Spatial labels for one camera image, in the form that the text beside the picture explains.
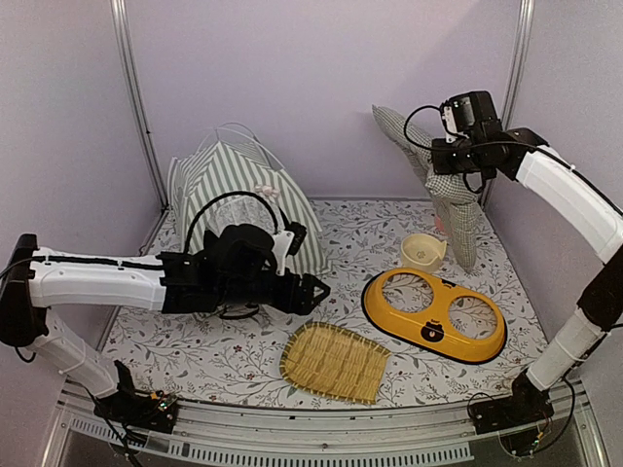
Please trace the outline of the checkered grey cushion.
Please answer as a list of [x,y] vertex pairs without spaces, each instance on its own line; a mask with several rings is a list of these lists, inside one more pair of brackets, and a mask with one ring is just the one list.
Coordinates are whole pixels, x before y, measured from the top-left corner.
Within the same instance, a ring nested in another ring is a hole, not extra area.
[[481,214],[477,196],[467,190],[459,175],[434,172],[431,153],[405,137],[405,117],[377,105],[372,105],[372,116],[381,132],[402,151],[427,189],[457,263],[466,273],[472,273],[477,261],[476,232]]

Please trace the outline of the striped green white pet tent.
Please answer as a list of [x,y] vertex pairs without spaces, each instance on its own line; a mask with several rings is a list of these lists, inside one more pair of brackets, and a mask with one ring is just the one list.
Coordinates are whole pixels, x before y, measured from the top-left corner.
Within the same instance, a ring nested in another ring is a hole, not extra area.
[[273,234],[297,222],[308,233],[287,266],[298,274],[322,275],[331,269],[310,201],[248,126],[217,126],[195,153],[172,159],[167,191],[180,246],[190,253],[203,248],[207,230],[220,234],[229,225],[251,224]]

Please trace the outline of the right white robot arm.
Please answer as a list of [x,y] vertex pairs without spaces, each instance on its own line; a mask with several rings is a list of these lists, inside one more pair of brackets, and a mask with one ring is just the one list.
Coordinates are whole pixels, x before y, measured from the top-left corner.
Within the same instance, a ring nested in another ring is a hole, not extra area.
[[502,130],[496,121],[454,124],[445,117],[443,139],[432,146],[439,174],[502,173],[561,214],[593,248],[603,267],[585,287],[576,310],[525,378],[547,391],[611,329],[622,315],[622,211],[532,130]]

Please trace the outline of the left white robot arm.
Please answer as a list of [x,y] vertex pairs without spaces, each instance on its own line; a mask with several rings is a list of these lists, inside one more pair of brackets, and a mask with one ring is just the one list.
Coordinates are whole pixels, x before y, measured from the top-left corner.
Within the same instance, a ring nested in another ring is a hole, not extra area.
[[287,260],[303,238],[249,224],[207,231],[199,252],[143,257],[79,256],[38,245],[23,234],[1,272],[1,342],[29,348],[79,381],[124,422],[145,412],[129,369],[87,345],[52,313],[55,305],[130,306],[164,314],[212,313],[224,305],[268,305],[310,314],[330,294],[316,276],[292,272]]

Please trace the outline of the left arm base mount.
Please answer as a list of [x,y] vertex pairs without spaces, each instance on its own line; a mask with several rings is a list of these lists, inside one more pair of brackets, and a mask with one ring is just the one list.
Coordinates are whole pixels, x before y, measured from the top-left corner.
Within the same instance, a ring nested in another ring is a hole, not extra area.
[[171,434],[178,415],[177,396],[162,390],[137,391],[129,368],[115,360],[119,381],[110,396],[94,398],[93,413],[123,426]]

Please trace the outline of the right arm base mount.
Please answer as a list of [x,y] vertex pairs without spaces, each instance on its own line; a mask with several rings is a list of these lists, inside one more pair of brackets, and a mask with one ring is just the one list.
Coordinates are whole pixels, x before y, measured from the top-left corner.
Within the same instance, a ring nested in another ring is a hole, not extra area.
[[554,408],[549,390],[537,389],[529,380],[527,371],[522,371],[511,384],[511,394],[493,398],[477,393],[483,399],[467,404],[467,414],[477,434],[486,434],[531,424],[532,428],[500,438],[504,450],[516,457],[536,453],[549,427]]

